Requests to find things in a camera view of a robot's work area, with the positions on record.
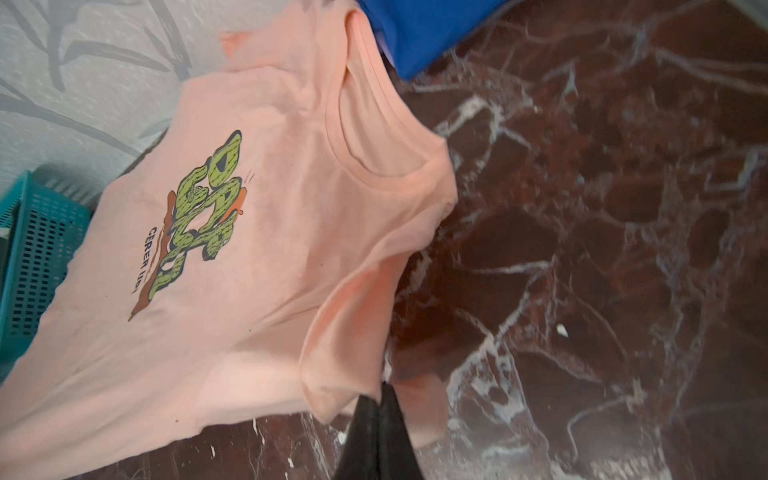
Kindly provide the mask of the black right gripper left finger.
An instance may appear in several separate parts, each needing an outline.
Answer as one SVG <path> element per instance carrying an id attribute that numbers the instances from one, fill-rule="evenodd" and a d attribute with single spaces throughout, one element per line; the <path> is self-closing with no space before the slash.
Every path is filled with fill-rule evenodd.
<path id="1" fill-rule="evenodd" d="M 361 395 L 347 432 L 334 480 L 379 480 L 379 404 Z"/>

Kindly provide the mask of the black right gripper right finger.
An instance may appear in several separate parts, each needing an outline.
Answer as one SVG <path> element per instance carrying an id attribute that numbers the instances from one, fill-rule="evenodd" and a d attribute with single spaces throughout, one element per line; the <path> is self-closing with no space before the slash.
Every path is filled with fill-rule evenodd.
<path id="1" fill-rule="evenodd" d="M 380 403 L 380 478 L 423 480 L 395 389 L 382 384 Z"/>

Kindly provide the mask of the pink graphic t-shirt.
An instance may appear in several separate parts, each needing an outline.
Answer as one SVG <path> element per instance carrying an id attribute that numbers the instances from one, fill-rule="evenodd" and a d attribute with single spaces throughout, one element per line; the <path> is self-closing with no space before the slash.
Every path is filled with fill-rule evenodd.
<path id="1" fill-rule="evenodd" d="M 223 38 L 103 192 L 1 389 L 1 475 L 63 479 L 216 424 L 379 399 L 395 290 L 457 200 L 354 1 Z"/>

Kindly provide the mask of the teal plastic laundry basket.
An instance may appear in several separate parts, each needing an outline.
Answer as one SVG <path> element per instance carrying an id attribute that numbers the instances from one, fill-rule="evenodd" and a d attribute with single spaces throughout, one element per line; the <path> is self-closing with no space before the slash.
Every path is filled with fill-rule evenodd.
<path id="1" fill-rule="evenodd" d="M 1 200 L 1 377 L 26 352 L 91 220 L 81 203 L 22 174 Z"/>

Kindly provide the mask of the blue folded t-shirt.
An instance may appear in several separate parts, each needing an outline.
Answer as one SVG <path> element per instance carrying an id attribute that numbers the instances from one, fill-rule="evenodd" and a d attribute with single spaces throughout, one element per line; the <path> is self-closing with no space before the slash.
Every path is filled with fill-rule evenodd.
<path id="1" fill-rule="evenodd" d="M 476 30 L 503 0 L 364 0 L 380 48 L 410 80 Z"/>

